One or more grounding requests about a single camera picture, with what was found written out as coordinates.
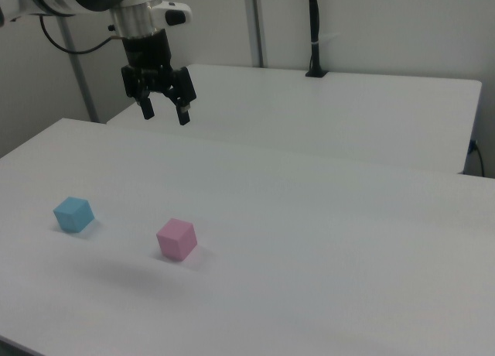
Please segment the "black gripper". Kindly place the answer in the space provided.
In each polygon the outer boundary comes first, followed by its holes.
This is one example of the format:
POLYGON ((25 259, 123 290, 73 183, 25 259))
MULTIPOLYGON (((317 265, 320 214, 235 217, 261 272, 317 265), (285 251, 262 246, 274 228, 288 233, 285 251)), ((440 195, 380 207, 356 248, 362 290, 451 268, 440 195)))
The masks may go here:
POLYGON ((128 64, 121 68, 125 93, 134 98, 145 120, 155 116, 150 91, 166 94, 175 105, 181 125, 190 122, 189 109, 196 91, 186 67, 171 67, 171 51, 166 31, 136 39, 123 39, 128 64))

